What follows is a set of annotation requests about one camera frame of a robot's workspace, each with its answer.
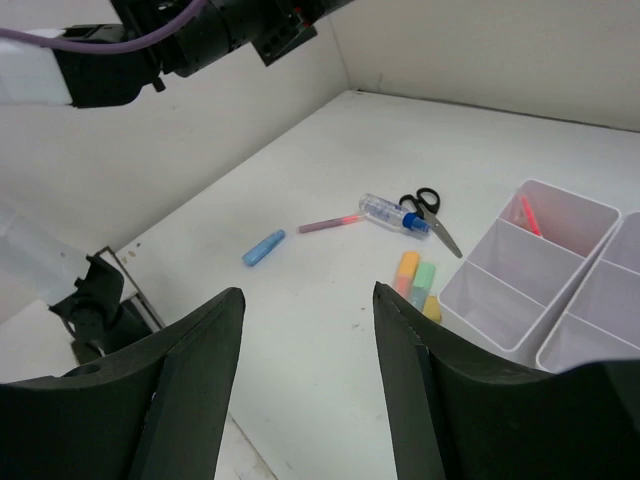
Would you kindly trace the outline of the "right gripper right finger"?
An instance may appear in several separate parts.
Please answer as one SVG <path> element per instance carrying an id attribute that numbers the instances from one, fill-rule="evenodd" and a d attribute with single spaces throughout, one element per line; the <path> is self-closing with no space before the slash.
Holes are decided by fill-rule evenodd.
<path id="1" fill-rule="evenodd" d="M 494 355 L 377 284 L 374 327 L 401 479 L 635 479 L 639 364 L 559 374 Z"/>

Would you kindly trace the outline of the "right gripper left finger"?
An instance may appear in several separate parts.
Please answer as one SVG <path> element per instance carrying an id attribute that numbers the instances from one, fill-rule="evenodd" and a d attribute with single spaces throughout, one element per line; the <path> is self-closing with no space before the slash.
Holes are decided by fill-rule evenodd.
<path id="1" fill-rule="evenodd" d="M 232 287 L 63 376 L 3 385 L 2 477 L 213 478 L 244 312 Z"/>

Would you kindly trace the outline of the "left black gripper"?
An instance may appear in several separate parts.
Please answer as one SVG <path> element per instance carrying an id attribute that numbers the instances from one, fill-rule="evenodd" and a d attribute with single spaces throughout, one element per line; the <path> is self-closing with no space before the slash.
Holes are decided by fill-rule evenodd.
<path id="1" fill-rule="evenodd" d="M 209 64 L 252 44 L 270 66 L 317 35 L 315 23 L 345 6 L 343 1 L 213 1 L 221 21 L 206 47 Z"/>

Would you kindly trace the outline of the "yellow eraser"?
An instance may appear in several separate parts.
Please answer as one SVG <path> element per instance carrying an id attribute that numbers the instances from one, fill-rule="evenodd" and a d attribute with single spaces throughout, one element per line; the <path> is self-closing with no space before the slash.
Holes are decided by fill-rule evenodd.
<path id="1" fill-rule="evenodd" d="M 438 298 L 433 295 L 429 295 L 422 309 L 422 314 L 429 320 L 440 324 L 442 321 L 441 308 L 438 301 Z"/>

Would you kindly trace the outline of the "green highlighter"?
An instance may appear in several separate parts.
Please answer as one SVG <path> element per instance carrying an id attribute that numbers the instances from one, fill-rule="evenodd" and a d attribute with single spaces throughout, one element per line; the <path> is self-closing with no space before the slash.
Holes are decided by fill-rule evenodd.
<path id="1" fill-rule="evenodd" d="M 436 266 L 429 262 L 421 262 L 416 269 L 407 299 L 419 311 L 429 297 L 435 274 Z"/>

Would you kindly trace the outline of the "orange highlighter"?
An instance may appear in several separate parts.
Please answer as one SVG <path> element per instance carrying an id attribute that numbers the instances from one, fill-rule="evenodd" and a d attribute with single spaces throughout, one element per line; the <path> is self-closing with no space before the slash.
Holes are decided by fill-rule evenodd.
<path id="1" fill-rule="evenodd" d="M 420 264 L 420 255 L 415 251 L 406 251 L 402 254 L 396 269 L 393 289 L 403 298 L 410 294 L 413 280 Z"/>

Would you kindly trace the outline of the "red pen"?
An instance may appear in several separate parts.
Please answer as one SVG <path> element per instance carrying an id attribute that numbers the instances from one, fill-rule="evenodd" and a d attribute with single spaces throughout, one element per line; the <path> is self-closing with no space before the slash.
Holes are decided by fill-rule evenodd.
<path id="1" fill-rule="evenodd" d="M 524 224 L 526 225 L 526 229 L 530 231 L 532 234 L 541 237 L 542 232 L 537 221 L 534 210 L 525 195 L 520 196 L 520 204 L 523 213 Z"/>

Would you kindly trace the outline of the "purple pen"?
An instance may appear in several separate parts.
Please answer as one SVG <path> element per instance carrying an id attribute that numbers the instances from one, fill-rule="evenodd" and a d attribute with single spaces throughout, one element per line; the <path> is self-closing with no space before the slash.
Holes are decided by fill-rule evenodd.
<path id="1" fill-rule="evenodd" d="M 297 228 L 297 232 L 299 234 L 307 234 L 315 231 L 336 228 L 341 226 L 350 225 L 356 222 L 361 221 L 364 218 L 361 214 L 355 215 L 347 215 L 337 218 L 332 218 L 329 220 L 318 221 L 314 223 L 309 223 L 305 225 L 301 225 Z"/>

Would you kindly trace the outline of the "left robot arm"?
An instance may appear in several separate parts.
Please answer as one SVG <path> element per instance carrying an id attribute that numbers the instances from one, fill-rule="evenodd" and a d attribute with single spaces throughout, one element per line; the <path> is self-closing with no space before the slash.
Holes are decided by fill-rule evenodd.
<path id="1" fill-rule="evenodd" d="M 334 1 L 61 1 L 1 30 L 1 347 L 85 364 L 157 331 L 134 236 L 343 92 Z"/>

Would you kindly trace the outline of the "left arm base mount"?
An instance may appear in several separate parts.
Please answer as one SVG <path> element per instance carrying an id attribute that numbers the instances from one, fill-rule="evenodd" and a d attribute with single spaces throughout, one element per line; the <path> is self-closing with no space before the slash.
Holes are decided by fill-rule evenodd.
<path id="1" fill-rule="evenodd" d="M 121 350 L 164 325 L 138 290 L 125 291 L 130 276 L 118 262 L 110 263 L 106 249 L 89 255 L 87 273 L 74 281 L 74 291 L 49 310 L 72 337 L 71 350 L 78 364 Z"/>

